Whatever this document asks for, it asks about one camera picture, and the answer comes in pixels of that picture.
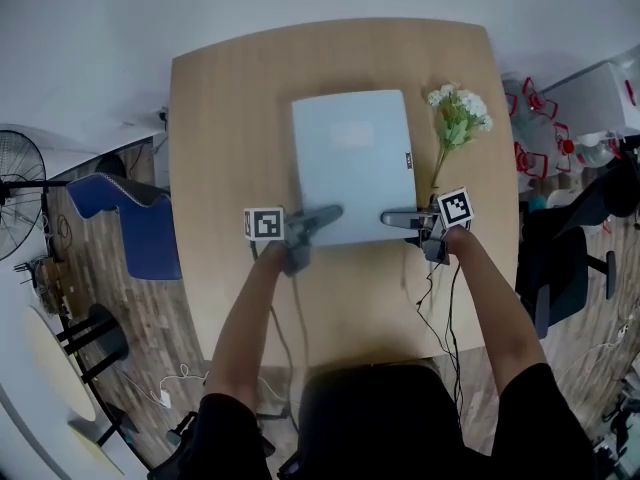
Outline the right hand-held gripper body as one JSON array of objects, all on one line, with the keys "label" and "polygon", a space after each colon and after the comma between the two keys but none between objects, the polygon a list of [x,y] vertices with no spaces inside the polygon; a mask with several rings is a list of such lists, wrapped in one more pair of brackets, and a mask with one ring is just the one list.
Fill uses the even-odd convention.
[{"label": "right hand-held gripper body", "polygon": [[416,232],[405,241],[419,248],[425,259],[432,263],[448,263],[448,245],[445,236],[456,225],[468,224],[474,212],[465,188],[432,195],[426,209],[413,212],[409,217],[409,229]]}]

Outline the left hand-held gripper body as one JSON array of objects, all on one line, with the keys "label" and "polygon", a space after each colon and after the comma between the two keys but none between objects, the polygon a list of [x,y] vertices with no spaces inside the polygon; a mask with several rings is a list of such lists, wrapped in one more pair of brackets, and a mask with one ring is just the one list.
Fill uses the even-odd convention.
[{"label": "left hand-held gripper body", "polygon": [[281,207],[244,210],[245,237],[252,257],[259,257],[258,242],[280,243],[286,251],[283,272],[295,276],[310,264],[311,220],[303,213],[287,216]]}]

